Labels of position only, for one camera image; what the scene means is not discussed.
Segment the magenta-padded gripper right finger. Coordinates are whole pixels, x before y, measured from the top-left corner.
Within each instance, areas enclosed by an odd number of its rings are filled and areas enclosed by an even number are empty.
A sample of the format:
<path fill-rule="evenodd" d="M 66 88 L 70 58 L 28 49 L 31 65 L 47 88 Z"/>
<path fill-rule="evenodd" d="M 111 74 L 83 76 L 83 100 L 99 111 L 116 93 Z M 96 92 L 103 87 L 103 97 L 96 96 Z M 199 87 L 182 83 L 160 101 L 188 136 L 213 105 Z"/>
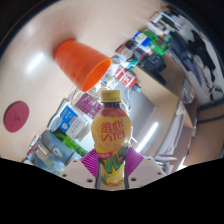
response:
<path fill-rule="evenodd" d="M 126 188 L 139 188 L 165 176 L 166 173 L 152 157 L 144 157 L 132 147 L 128 149 L 125 161 Z"/>

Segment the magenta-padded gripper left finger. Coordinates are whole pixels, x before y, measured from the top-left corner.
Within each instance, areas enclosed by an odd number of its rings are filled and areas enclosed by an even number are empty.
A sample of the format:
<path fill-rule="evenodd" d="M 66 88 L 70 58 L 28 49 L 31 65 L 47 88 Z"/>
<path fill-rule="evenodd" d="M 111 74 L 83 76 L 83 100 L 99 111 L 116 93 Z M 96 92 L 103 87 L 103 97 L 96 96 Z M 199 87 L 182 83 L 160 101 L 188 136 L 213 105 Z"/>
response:
<path fill-rule="evenodd" d="M 96 151 L 89 151 L 80 160 L 73 159 L 61 177 L 84 188 L 99 189 L 99 161 Z"/>

